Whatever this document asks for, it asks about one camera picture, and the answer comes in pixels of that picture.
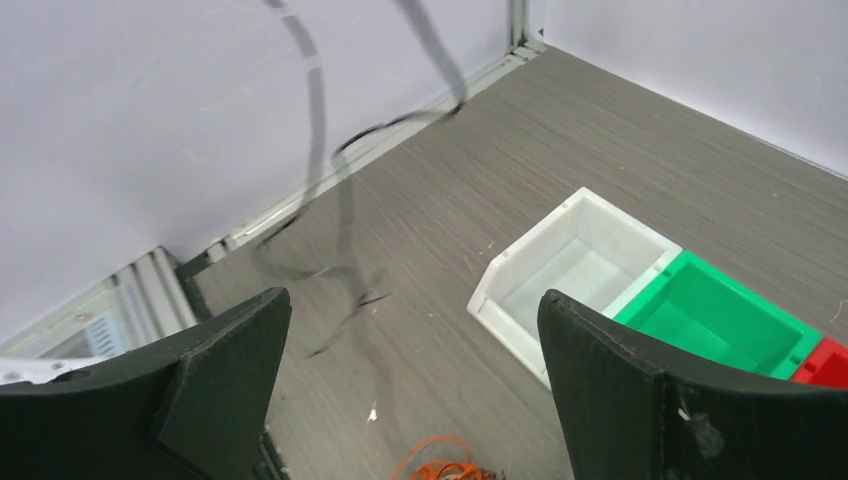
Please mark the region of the red plastic bin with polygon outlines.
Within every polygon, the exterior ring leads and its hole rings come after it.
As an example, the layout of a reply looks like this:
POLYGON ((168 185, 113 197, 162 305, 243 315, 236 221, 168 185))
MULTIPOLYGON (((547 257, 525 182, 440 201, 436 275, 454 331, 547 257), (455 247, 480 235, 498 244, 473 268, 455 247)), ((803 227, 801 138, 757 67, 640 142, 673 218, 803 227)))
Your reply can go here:
POLYGON ((848 350, 840 342, 823 338, 790 377, 796 383, 846 389, 848 350))

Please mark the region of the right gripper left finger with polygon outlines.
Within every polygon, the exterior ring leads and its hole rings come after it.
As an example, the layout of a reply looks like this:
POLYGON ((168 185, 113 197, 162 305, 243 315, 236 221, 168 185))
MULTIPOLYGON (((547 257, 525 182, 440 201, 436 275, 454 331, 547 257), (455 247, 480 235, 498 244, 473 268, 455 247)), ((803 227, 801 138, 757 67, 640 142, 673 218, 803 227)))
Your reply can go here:
POLYGON ((281 479, 266 416, 292 308, 268 289, 43 383, 1 389, 5 479, 281 479))

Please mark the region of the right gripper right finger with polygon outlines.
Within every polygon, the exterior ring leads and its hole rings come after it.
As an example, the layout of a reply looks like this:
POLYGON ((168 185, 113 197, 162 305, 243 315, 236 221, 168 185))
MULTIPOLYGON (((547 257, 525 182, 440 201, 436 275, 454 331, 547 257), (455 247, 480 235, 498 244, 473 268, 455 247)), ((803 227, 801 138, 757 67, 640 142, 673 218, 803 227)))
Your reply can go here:
POLYGON ((847 393, 750 373, 547 291, 541 349, 578 479, 843 479, 847 393))

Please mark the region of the white plastic bin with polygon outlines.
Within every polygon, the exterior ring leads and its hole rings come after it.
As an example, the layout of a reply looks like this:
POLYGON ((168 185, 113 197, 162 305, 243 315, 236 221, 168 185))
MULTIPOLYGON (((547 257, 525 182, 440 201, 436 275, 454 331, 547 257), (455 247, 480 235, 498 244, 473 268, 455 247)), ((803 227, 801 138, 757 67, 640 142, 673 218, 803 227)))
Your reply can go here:
POLYGON ((543 295, 557 290, 614 318, 681 251, 582 187, 490 261, 467 310, 547 385, 537 328, 543 295))

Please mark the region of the green plastic bin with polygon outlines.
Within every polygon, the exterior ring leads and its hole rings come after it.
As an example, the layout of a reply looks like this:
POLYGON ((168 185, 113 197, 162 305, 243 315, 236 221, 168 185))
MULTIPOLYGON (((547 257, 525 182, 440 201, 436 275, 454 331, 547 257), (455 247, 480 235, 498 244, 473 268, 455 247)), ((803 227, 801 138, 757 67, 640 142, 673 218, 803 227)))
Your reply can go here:
POLYGON ((614 320, 708 360, 782 380, 822 340, 818 330, 690 251, 614 320))

